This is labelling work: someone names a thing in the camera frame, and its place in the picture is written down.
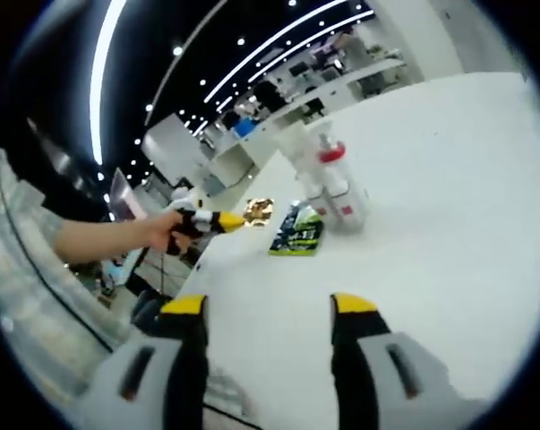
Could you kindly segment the person's left hand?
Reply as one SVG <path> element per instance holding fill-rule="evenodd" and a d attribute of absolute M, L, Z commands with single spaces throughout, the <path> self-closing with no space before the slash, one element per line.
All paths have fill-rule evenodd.
<path fill-rule="evenodd" d="M 171 241 L 183 254 L 188 247 L 188 239 L 175 227 L 182 221 L 182 215 L 178 211 L 164 212 L 145 219 L 143 229 L 146 235 L 146 245 L 157 251 L 165 252 Z"/>

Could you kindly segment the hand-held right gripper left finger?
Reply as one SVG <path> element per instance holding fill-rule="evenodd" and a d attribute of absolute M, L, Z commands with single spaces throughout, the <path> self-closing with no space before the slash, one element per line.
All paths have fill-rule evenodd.
<path fill-rule="evenodd" d="M 86 429 L 201 429 L 209 375 L 208 298 L 160 307 L 148 330 L 113 352 L 84 394 Z"/>

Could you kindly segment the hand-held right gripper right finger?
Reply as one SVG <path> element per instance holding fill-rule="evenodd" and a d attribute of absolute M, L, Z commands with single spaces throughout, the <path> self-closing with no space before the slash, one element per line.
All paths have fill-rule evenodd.
<path fill-rule="evenodd" d="M 331 372 L 340 429 L 459 429 L 460 398 L 448 370 L 373 302 L 330 296 Z"/>

